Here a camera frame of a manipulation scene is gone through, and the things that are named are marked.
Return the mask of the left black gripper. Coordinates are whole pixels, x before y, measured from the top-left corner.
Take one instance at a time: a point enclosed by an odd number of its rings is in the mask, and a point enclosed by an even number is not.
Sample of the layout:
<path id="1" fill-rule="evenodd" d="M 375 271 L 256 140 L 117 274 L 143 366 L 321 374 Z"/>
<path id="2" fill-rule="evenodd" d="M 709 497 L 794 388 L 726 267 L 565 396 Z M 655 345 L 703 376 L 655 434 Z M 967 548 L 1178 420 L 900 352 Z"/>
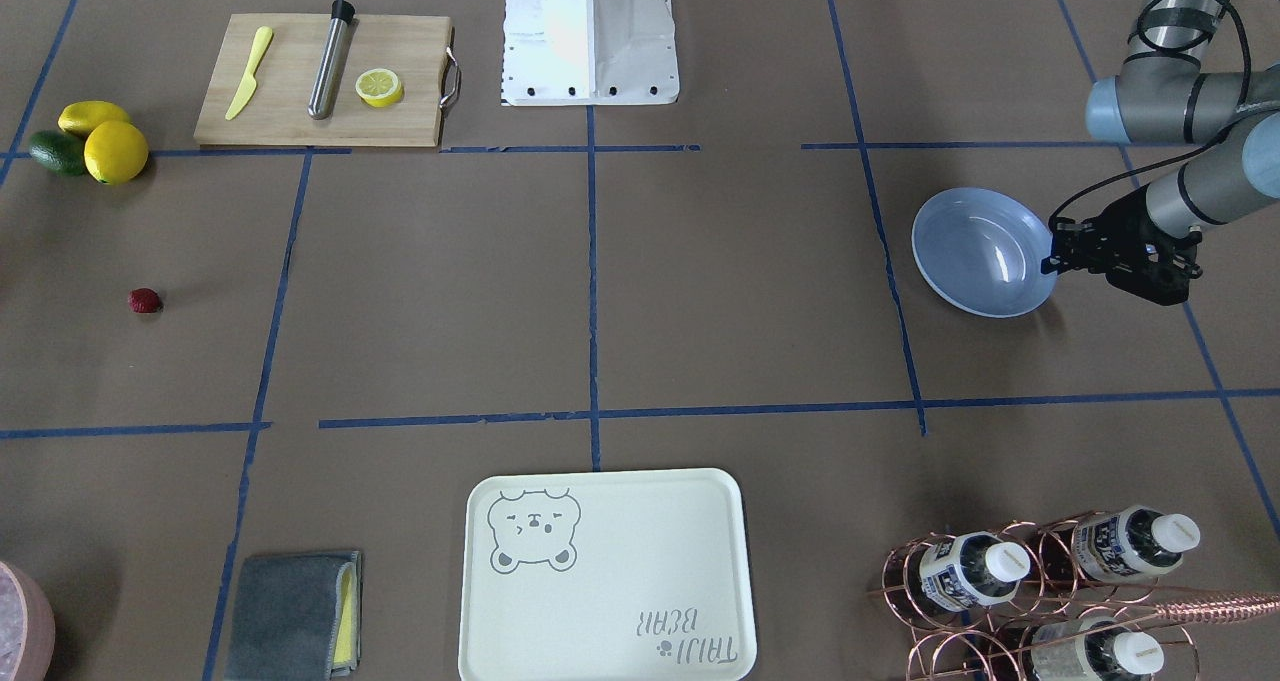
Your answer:
<path id="1" fill-rule="evenodd" d="M 1147 195 L 1143 186 L 1084 221 L 1051 218 L 1051 251 L 1073 253 L 1050 253 L 1041 261 L 1041 274 L 1068 274 L 1084 268 L 1103 275 L 1110 285 L 1157 306 L 1187 302 L 1190 284 L 1202 276 L 1196 262 L 1202 227 L 1192 224 L 1166 233 L 1153 221 Z"/>

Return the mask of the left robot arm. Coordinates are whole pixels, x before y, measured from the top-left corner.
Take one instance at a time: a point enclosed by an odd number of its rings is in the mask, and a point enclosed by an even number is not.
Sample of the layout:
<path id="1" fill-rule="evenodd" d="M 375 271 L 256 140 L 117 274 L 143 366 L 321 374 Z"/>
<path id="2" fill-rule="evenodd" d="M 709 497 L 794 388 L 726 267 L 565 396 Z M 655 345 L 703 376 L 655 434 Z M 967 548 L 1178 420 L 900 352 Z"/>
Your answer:
<path id="1" fill-rule="evenodd" d="M 1277 70 L 1253 70 L 1230 0 L 1144 0 L 1121 69 L 1093 84 L 1087 131 L 1100 142 L 1188 143 L 1170 172 L 1080 221 L 1051 212 L 1044 275 L 1089 271 L 1176 306 L 1202 275 L 1207 230 L 1277 204 Z"/>

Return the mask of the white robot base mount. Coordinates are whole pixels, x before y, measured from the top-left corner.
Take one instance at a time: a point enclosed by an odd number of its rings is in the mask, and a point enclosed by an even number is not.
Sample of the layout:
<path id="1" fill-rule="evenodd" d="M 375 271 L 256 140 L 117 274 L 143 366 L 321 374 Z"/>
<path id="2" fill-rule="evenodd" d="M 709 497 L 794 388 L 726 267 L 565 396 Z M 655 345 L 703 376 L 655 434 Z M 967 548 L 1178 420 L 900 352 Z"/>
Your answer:
<path id="1" fill-rule="evenodd" d="M 672 0 L 504 3 L 503 106 L 641 106 L 680 97 Z"/>

